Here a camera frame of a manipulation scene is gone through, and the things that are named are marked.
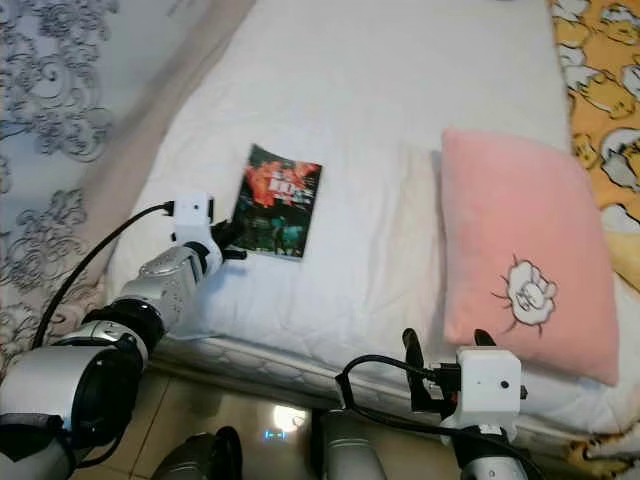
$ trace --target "book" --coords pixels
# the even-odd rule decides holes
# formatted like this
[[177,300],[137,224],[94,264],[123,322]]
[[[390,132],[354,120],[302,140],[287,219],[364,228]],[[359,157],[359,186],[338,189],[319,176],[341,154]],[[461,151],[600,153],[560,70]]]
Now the book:
[[233,220],[244,226],[237,247],[300,259],[322,166],[289,160],[253,145]]

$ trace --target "silver robot arm segment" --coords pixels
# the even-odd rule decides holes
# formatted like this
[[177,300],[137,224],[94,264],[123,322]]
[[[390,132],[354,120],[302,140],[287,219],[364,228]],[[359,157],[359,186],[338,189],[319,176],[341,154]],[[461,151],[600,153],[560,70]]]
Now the silver robot arm segment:
[[94,447],[117,445],[159,340],[205,275],[227,254],[242,258],[222,250],[241,232],[227,222],[210,227],[212,202],[202,194],[179,197],[175,238],[182,245],[144,264],[115,301],[90,312],[76,331],[25,353],[9,370],[0,385],[0,478],[66,479],[92,464],[82,460]]

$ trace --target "bed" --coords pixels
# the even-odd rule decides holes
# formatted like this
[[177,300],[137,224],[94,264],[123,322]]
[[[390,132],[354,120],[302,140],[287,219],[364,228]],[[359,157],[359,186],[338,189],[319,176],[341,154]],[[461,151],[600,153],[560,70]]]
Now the bed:
[[[257,2],[174,118],[134,211],[203,190],[216,218],[229,217],[257,143],[324,166],[307,251],[299,263],[225,264],[158,358],[324,398],[335,398],[332,377],[354,356],[403,357],[406,327],[429,359],[451,359],[441,132],[482,128],[568,151],[567,108],[543,1]],[[153,217],[122,236],[111,296],[170,233],[170,219]],[[623,432],[640,416],[640,296],[614,282],[616,387],[525,366],[520,437],[539,451]],[[408,409],[394,372],[365,370],[355,384],[370,406]]]

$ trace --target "tiled floor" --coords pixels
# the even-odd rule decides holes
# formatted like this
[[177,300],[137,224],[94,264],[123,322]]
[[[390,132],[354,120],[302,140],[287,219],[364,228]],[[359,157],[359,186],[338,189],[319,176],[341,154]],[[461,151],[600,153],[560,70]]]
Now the tiled floor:
[[[233,425],[240,434],[245,480],[313,479],[307,464],[308,419],[296,421],[298,430],[285,440],[265,440],[265,432],[276,427],[276,407],[260,398],[148,372],[134,418],[116,453],[100,466],[76,472],[72,479],[148,479],[165,455],[188,436],[215,432],[224,425]],[[374,425],[367,425],[365,432],[389,480],[458,478],[452,451],[436,441]]]

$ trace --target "black cable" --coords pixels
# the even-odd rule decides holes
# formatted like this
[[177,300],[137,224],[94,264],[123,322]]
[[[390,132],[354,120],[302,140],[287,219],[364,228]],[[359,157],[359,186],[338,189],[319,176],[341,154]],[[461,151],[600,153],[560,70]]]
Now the black cable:
[[33,341],[31,343],[31,348],[38,348],[42,346],[44,342],[44,336],[47,332],[47,327],[49,326],[49,322],[53,317],[56,308],[66,295],[69,287],[73,284],[73,282],[80,276],[82,271],[89,265],[91,260],[93,260],[109,243],[111,243],[114,239],[116,239],[122,232],[124,232],[130,225],[140,220],[145,215],[148,215],[157,210],[166,210],[169,215],[173,214],[173,206],[174,202],[166,202],[161,205],[154,205],[153,207],[146,208],[141,212],[138,212],[129,220],[124,222],[118,228],[116,228],[113,232],[107,235],[98,245],[96,245],[93,250],[91,250],[81,261],[78,263],[76,268],[73,269],[71,274],[65,279],[62,283],[58,291],[51,298],[47,309],[45,310],[42,318],[40,319],[40,323],[38,324],[38,329],[36,330],[36,334],[33,337]]
[[109,447],[109,450],[107,450],[106,452],[104,452],[102,455],[100,455],[99,457],[96,458],[92,458],[91,460],[83,460],[82,462],[80,462],[76,468],[89,468],[89,467],[93,467],[95,465],[98,465],[102,462],[104,462],[105,460],[107,460],[111,455],[113,455],[113,452],[116,451],[116,449],[118,448],[118,446],[120,445],[120,441],[122,440],[122,437],[124,437],[124,430],[122,431],[122,433],[120,435],[118,435],[116,437],[116,439],[113,441],[113,443],[111,444],[111,446]]
[[[383,355],[363,355],[361,357],[357,357],[351,360],[344,367],[344,369],[342,370],[342,373],[338,377],[344,377],[345,379],[348,379],[349,372],[353,370],[354,367],[356,367],[357,365],[361,365],[363,363],[370,363],[370,362],[391,365],[397,368],[401,368],[402,370],[405,370],[408,372],[417,373],[418,375],[421,375],[425,378],[429,378],[433,376],[433,372],[431,370],[417,368],[408,363],[402,362],[400,360],[396,360],[395,358],[385,357]],[[428,435],[444,435],[451,438],[463,438],[467,440],[474,440],[474,441],[489,443],[492,446],[497,447],[502,451],[504,451],[505,453],[508,453],[512,457],[518,459],[523,465],[528,467],[529,470],[534,473],[534,475],[538,480],[544,480],[544,474],[542,473],[542,470],[540,470],[540,467],[538,467],[534,462],[532,462],[530,459],[525,457],[522,454],[522,452],[520,452],[517,448],[509,445],[508,443],[503,443],[498,440],[494,440],[493,438],[490,438],[475,432],[460,430],[457,428],[424,425],[417,422],[402,420],[391,415],[370,410],[368,408],[361,408],[357,406],[356,403],[353,401],[352,392],[350,391],[350,384],[348,384],[349,385],[348,392],[344,391],[345,385],[343,385],[340,381],[338,381],[338,384],[343,389],[342,393],[343,393],[343,397],[345,397],[345,403],[346,403],[347,409],[352,410],[353,412],[357,413],[358,415],[364,418],[367,418],[376,423],[380,423],[387,427],[395,428],[399,430],[406,430],[406,431],[411,431],[416,433],[424,433]]]

